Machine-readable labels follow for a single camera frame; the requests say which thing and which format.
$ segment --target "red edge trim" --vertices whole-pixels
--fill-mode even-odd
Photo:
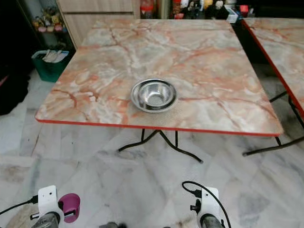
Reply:
[[[136,126],[125,124],[110,124],[110,123],[86,123],[86,122],[74,122],[74,121],[61,121],[61,120],[39,120],[40,123],[46,124],[74,124],[74,125],[89,125],[89,126],[104,126],[104,127],[124,127],[124,128],[139,128],[139,129],[153,129],[153,130],[168,130],[168,131],[183,131],[183,132],[201,132],[201,133],[217,133],[217,134],[233,134],[233,135],[252,135],[252,136],[279,136],[280,133],[250,133],[250,132],[227,132],[227,131],[214,131],[214,130],[198,130],[198,129],[185,129],[185,128],[173,128],[173,127],[152,127],[152,126]]]
[[[271,58],[269,57],[269,55],[267,54],[267,52],[265,51],[265,49],[263,48],[262,44],[260,43],[260,41],[258,41],[257,37],[255,36],[255,34],[253,33],[253,31],[251,30],[251,28],[249,27],[249,25],[246,23],[245,20],[242,20],[242,24],[247,28],[247,30],[249,31],[249,33],[251,34],[251,36],[253,37],[253,39],[255,40],[255,42],[257,43],[257,45],[260,47],[260,49],[262,50],[263,54],[265,55],[266,59],[268,60],[269,64],[271,65],[272,69],[275,71],[276,75],[278,76],[278,78],[280,79],[280,81],[282,82],[282,84],[284,85],[287,93],[290,95],[291,99],[293,100],[295,106],[298,108],[300,115],[302,117],[302,119],[304,119],[304,110],[300,105],[300,102],[296,99],[295,95],[293,94],[293,92],[291,91],[291,89],[289,88],[289,86],[287,85],[286,81],[284,80],[284,78],[282,77],[281,73],[279,72],[279,70],[276,68],[275,64],[273,63],[273,61],[271,60]]]

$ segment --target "metal bowl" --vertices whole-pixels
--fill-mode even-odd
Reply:
[[[172,84],[159,79],[137,83],[131,91],[135,106],[145,112],[160,113],[170,109],[177,101],[177,92]]]

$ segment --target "green basket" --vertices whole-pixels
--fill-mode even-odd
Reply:
[[[56,82],[69,61],[72,55],[68,51],[62,51],[62,53],[67,53],[67,56],[58,63],[47,63],[42,58],[46,55],[47,51],[37,51],[32,55],[32,61],[38,71],[41,80],[47,82]]]

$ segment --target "cabinet door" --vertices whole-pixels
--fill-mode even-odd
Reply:
[[[133,0],[58,0],[65,12],[133,12]]]
[[[133,15],[65,14],[64,17],[77,48],[97,20],[104,18],[132,19]]]

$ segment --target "black cable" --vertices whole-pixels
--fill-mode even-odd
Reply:
[[[12,207],[10,207],[10,208],[7,208],[7,209],[1,211],[1,212],[0,212],[0,215],[4,214],[5,212],[8,212],[9,210],[12,210],[12,209],[14,209],[14,208],[17,208],[17,207],[20,207],[20,206],[22,206],[22,205],[29,204],[29,203],[33,203],[33,204],[38,203],[38,195],[33,196],[33,197],[32,197],[30,200],[28,200],[28,201],[25,201],[25,202],[23,202],[23,203],[17,204],[17,205],[15,205],[15,206],[12,206]]]
[[[223,210],[223,212],[224,212],[224,214],[225,214],[225,217],[226,217],[226,220],[227,220],[227,223],[228,223],[228,227],[231,228],[231,224],[230,224],[230,221],[229,221],[229,218],[228,218],[228,214],[227,214],[227,212],[226,212],[224,206],[221,204],[221,202],[218,200],[218,198],[217,198],[209,189],[207,189],[206,187],[204,187],[204,186],[202,186],[202,185],[200,185],[200,184],[198,184],[198,183],[196,183],[196,182],[194,182],[194,181],[190,181],[190,180],[184,181],[184,182],[181,184],[182,188],[185,189],[187,192],[190,192],[190,193],[194,194],[195,196],[197,195],[197,194],[196,194],[196,191],[191,191],[191,190],[187,189],[187,188],[185,187],[185,184],[194,184],[194,185],[196,185],[196,186],[201,187],[201,188],[204,189],[205,191],[207,191],[207,192],[216,200],[216,202],[219,204],[219,206],[220,206],[221,209]]]

